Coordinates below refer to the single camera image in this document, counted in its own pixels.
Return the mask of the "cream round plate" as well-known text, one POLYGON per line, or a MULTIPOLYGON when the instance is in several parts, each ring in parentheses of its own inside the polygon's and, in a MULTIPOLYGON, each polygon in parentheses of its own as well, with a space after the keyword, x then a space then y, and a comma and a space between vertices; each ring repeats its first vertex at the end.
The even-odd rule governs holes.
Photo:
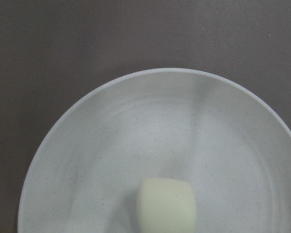
POLYGON ((48 132, 22 188, 20 233, 135 233, 140 181, 192 184, 199 233, 291 233, 291 131, 256 95, 181 68, 93 90, 48 132))

